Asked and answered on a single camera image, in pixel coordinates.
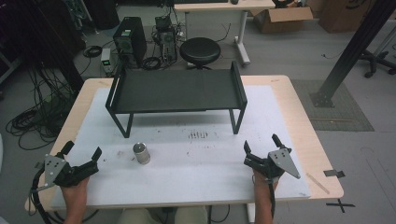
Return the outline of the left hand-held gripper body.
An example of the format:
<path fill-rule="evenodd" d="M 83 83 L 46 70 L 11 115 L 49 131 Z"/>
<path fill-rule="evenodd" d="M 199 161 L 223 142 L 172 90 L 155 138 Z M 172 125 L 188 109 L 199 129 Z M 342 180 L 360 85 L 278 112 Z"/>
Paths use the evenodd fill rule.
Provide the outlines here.
<path fill-rule="evenodd" d="M 81 185 L 99 171 L 98 159 L 97 155 L 93 155 L 90 161 L 80 166 L 71 166 L 64 158 L 48 156 L 44 162 L 44 185 L 38 187 L 37 190 L 41 191 L 54 186 L 73 188 Z"/>

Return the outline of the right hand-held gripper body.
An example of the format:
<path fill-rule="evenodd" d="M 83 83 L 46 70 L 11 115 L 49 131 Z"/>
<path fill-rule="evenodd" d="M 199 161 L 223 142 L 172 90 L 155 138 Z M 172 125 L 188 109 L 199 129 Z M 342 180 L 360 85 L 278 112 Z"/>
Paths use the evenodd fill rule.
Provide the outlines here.
<path fill-rule="evenodd" d="M 301 175 L 286 148 L 281 148 L 268 153 L 266 158 L 260 158 L 245 149 L 244 164 L 254 171 L 264 175 L 270 183 L 275 183 L 284 173 L 300 179 Z"/>

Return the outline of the person's right hand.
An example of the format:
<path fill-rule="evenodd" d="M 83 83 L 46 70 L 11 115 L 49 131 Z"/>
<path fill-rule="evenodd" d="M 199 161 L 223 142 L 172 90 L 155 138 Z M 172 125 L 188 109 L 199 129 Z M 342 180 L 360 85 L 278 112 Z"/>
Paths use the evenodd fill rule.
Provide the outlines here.
<path fill-rule="evenodd" d="M 277 182 L 269 183 L 267 177 L 256 170 L 253 171 L 253 182 L 254 188 L 259 190 L 268 190 L 270 186 L 276 189 L 278 185 Z"/>

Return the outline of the person's left hand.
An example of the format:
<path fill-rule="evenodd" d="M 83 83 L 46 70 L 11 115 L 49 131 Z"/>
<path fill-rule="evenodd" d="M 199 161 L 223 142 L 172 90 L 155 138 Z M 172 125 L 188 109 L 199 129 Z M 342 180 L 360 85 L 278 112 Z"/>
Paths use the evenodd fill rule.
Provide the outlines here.
<path fill-rule="evenodd" d="M 61 187 L 63 196 L 66 200 L 74 200 L 87 197 L 87 186 L 89 178 L 81 180 L 77 185 L 72 187 Z"/>

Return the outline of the pale tape strip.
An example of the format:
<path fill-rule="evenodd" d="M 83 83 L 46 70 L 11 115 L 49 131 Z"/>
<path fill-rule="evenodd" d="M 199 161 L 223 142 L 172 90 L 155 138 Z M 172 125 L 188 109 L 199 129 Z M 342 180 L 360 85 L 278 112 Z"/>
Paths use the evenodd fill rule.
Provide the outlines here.
<path fill-rule="evenodd" d="M 311 174 L 306 173 L 306 176 L 316 185 L 318 186 L 320 189 L 322 189 L 326 194 L 330 194 L 330 191 L 323 186 L 318 180 L 316 180 Z"/>

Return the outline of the silver metal can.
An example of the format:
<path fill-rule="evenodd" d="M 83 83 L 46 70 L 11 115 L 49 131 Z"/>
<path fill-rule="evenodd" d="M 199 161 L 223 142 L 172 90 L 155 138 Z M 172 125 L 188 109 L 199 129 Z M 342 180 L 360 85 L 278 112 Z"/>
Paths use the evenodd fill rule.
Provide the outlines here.
<path fill-rule="evenodd" d="M 136 143 L 133 146 L 133 152 L 140 164 L 148 164 L 150 161 L 149 151 L 145 143 Z"/>

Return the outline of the black tape piece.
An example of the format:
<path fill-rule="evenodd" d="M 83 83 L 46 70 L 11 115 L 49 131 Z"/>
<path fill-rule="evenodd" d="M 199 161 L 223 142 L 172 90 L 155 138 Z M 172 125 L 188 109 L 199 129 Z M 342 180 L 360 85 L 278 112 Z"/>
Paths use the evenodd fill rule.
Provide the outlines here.
<path fill-rule="evenodd" d="M 342 178 L 342 177 L 346 176 L 343 171 L 337 171 L 337 170 L 326 170 L 326 171 L 323 171 L 323 173 L 326 176 L 336 176 L 337 178 Z"/>

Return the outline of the white foam mat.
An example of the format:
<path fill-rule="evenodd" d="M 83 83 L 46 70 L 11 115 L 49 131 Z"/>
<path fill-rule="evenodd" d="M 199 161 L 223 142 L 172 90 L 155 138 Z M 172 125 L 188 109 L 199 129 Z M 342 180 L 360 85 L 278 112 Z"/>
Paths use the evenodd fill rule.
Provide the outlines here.
<path fill-rule="evenodd" d="M 244 164 L 245 141 L 264 158 L 275 150 L 275 133 L 292 147 L 273 89 L 245 88 L 247 109 L 239 133 L 226 110 L 138 114 L 126 138 L 105 108 L 109 90 L 96 91 L 67 156 L 72 165 L 88 161 L 99 147 L 99 171 L 90 178 L 91 207 L 149 207 L 182 204 L 248 203 L 253 199 L 252 170 Z M 145 143 L 148 164 L 133 152 Z"/>

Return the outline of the black tape cross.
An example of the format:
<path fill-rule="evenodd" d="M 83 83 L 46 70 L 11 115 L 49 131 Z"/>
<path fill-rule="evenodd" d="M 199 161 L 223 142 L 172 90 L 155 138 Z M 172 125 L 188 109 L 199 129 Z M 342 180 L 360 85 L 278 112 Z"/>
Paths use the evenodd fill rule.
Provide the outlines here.
<path fill-rule="evenodd" d="M 353 203 L 343 203 L 340 199 L 336 203 L 326 203 L 327 206 L 339 207 L 342 213 L 345 213 L 347 207 L 355 207 Z"/>

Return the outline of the grey floor mat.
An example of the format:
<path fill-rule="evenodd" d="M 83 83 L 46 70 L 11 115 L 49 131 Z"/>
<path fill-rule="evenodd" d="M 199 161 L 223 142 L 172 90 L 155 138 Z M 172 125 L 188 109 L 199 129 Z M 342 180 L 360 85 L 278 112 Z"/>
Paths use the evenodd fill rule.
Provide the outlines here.
<path fill-rule="evenodd" d="M 312 103 L 310 94 L 321 87 L 322 80 L 293 79 L 291 83 L 316 131 L 373 132 L 375 130 L 344 83 L 332 97 L 331 107 L 316 107 Z"/>

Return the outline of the person's legs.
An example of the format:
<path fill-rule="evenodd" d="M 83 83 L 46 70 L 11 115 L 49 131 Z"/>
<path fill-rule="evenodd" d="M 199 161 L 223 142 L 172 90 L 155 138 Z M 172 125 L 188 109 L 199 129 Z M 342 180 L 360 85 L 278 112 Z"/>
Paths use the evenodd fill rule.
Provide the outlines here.
<path fill-rule="evenodd" d="M 167 216 L 153 209 L 124 209 L 117 224 L 164 224 Z M 204 206 L 179 207 L 174 224 L 207 224 L 208 214 Z"/>

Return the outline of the black metal shelf rack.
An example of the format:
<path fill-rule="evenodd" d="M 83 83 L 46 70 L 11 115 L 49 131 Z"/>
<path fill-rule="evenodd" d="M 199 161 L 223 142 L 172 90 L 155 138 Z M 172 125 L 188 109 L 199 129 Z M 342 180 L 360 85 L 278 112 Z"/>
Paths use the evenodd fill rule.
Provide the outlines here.
<path fill-rule="evenodd" d="M 236 62 L 219 70 L 122 68 L 114 76 L 106 99 L 106 110 L 126 138 L 136 114 L 206 110 L 228 110 L 233 133 L 239 133 L 247 105 Z"/>

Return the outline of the grey power supply box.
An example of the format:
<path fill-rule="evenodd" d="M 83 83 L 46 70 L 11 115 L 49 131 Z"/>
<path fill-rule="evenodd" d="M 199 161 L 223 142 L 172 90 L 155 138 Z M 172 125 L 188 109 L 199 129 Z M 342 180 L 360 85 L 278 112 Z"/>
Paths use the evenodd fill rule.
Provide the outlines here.
<path fill-rule="evenodd" d="M 116 69 L 117 62 L 112 54 L 112 49 L 102 48 L 101 65 L 106 74 L 112 74 Z"/>

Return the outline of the black round stool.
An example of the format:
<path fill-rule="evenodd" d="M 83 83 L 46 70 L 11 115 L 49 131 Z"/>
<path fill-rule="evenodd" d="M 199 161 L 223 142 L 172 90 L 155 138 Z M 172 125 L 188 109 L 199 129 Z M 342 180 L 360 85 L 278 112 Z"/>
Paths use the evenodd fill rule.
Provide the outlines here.
<path fill-rule="evenodd" d="M 195 37 L 186 40 L 179 49 L 183 60 L 193 64 L 193 68 L 207 69 L 209 63 L 213 63 L 220 56 L 221 49 L 217 42 L 206 37 Z"/>

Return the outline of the large black computer tower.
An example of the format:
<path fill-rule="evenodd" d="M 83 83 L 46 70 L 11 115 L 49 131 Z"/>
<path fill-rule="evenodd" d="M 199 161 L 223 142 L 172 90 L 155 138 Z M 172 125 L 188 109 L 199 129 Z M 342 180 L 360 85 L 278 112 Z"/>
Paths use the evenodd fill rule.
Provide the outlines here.
<path fill-rule="evenodd" d="M 147 52 L 147 42 L 140 17 L 124 17 L 113 35 L 120 59 L 140 68 Z"/>

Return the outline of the black curtain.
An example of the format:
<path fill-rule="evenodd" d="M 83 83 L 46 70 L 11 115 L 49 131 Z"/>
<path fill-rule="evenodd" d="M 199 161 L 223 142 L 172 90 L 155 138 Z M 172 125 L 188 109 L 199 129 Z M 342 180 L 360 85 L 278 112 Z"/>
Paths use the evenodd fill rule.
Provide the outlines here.
<path fill-rule="evenodd" d="M 85 43 L 63 0 L 0 0 L 0 31 L 36 74 L 56 69 L 72 92 L 81 90 L 84 80 L 74 58 Z"/>

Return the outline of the open cardboard box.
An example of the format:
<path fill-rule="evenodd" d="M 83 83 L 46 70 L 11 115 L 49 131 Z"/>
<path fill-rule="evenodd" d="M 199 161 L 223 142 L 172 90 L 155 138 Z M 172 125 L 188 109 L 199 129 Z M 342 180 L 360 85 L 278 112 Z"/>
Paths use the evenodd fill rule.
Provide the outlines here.
<path fill-rule="evenodd" d="M 310 7 L 252 10 L 253 22 L 262 34 L 298 32 L 304 21 L 314 19 Z"/>

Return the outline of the black office chair base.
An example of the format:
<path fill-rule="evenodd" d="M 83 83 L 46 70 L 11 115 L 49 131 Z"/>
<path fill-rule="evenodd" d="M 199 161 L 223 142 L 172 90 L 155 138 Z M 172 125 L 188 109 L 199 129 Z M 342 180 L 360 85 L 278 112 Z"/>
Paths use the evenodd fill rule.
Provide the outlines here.
<path fill-rule="evenodd" d="M 389 53 L 387 51 L 382 51 L 380 53 L 371 53 L 367 49 L 362 53 L 360 56 L 360 60 L 365 60 L 370 64 L 370 71 L 366 72 L 364 76 L 366 78 L 372 77 L 377 69 L 377 66 L 379 64 L 385 65 L 386 67 L 389 68 L 388 74 L 391 76 L 396 75 L 396 63 L 391 63 L 386 60 L 386 56 Z"/>

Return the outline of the small black computer tower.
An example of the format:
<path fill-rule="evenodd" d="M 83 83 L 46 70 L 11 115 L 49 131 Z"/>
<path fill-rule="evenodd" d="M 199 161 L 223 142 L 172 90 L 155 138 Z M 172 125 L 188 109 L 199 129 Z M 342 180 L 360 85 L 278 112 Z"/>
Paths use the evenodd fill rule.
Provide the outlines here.
<path fill-rule="evenodd" d="M 156 17 L 155 28 L 162 59 L 165 63 L 170 63 L 177 58 L 176 34 L 170 17 Z"/>

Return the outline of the large closed cardboard box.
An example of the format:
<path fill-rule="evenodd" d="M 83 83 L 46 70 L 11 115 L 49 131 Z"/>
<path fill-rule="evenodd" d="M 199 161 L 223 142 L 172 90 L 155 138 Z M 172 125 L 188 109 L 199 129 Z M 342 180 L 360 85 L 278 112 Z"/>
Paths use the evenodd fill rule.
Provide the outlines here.
<path fill-rule="evenodd" d="M 326 0 L 318 24 L 328 33 L 355 32 L 376 0 Z"/>

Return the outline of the white desk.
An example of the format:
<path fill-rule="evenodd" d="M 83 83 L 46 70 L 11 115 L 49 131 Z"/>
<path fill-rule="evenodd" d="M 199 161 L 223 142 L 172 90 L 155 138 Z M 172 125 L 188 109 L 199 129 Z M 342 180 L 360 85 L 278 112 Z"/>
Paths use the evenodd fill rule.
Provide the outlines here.
<path fill-rule="evenodd" d="M 227 3 L 198 3 L 198 4 L 174 4 L 174 10 L 183 12 L 185 15 L 185 24 L 188 25 L 188 14 L 192 11 L 209 11 L 209 10 L 237 10 L 240 12 L 240 23 L 238 35 L 234 38 L 234 44 L 237 46 L 239 55 L 241 57 L 241 65 L 247 66 L 250 64 L 247 50 L 244 46 L 245 28 L 250 10 L 262 11 L 265 9 L 274 8 L 276 5 L 272 0 L 238 0 L 233 4 L 231 0 Z"/>

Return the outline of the black keyboard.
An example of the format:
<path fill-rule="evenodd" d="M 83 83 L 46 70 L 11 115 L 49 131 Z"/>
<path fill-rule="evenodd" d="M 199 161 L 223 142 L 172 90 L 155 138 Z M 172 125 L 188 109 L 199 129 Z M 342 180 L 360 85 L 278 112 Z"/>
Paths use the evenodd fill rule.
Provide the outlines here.
<path fill-rule="evenodd" d="M 174 0 L 175 4 L 214 4 L 228 2 L 229 0 Z"/>

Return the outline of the black aluminium frame post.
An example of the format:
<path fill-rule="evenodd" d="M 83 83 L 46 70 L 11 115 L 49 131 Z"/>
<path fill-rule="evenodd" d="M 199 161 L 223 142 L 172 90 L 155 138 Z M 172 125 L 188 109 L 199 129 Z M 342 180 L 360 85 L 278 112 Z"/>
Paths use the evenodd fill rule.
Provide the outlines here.
<path fill-rule="evenodd" d="M 395 9 L 396 0 L 375 1 L 323 84 L 309 94 L 314 107 L 334 107 L 332 97 Z"/>

